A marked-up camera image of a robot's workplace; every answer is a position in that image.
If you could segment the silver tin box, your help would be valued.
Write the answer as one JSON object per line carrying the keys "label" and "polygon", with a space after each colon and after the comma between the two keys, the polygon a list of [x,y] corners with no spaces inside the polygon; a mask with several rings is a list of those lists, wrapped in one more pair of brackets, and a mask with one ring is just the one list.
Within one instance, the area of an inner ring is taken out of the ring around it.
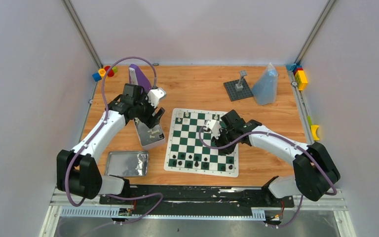
{"label": "silver tin box", "polygon": [[166,143],[165,134],[160,124],[148,128],[144,123],[135,118],[135,128],[142,148],[146,151]]}

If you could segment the green white chess board mat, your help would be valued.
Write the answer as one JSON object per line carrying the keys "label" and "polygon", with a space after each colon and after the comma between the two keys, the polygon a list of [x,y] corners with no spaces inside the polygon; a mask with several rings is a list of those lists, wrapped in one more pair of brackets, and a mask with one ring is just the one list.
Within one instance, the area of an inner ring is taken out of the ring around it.
{"label": "green white chess board mat", "polygon": [[236,178],[239,176],[239,153],[229,155],[204,146],[199,130],[210,119],[221,121],[222,111],[175,108],[172,112],[164,170]]}

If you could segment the silver tin lid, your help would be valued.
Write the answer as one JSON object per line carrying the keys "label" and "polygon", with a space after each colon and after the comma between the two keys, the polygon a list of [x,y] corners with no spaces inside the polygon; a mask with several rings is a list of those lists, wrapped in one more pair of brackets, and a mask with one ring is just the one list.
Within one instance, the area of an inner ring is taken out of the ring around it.
{"label": "silver tin lid", "polygon": [[149,152],[113,151],[109,152],[105,175],[115,177],[141,177],[148,172]]}

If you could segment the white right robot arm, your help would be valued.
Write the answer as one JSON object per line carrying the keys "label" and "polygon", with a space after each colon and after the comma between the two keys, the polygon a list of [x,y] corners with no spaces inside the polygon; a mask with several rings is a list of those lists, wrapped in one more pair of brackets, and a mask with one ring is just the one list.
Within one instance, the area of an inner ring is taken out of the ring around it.
{"label": "white right robot arm", "polygon": [[271,178],[262,192],[263,202],[275,206],[282,198],[303,195],[318,201],[323,195],[336,195],[341,174],[326,147],[320,142],[307,144],[273,132],[256,120],[245,121],[235,110],[219,120],[206,121],[200,135],[211,133],[211,149],[220,155],[231,154],[238,143],[263,149],[293,167],[291,176]]}

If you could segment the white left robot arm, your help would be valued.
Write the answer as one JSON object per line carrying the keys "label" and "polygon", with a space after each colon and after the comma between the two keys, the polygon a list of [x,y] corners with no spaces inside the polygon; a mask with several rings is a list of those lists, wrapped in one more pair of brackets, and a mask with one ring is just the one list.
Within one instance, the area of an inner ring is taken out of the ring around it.
{"label": "white left robot arm", "polygon": [[166,91],[153,87],[145,91],[140,85],[125,84],[123,93],[108,103],[102,117],[90,133],[69,150],[61,150],[56,158],[57,189],[86,199],[112,195],[120,204],[131,199],[129,181],[101,175],[98,161],[111,140],[131,121],[138,119],[148,128],[159,125],[165,110],[158,105]]}

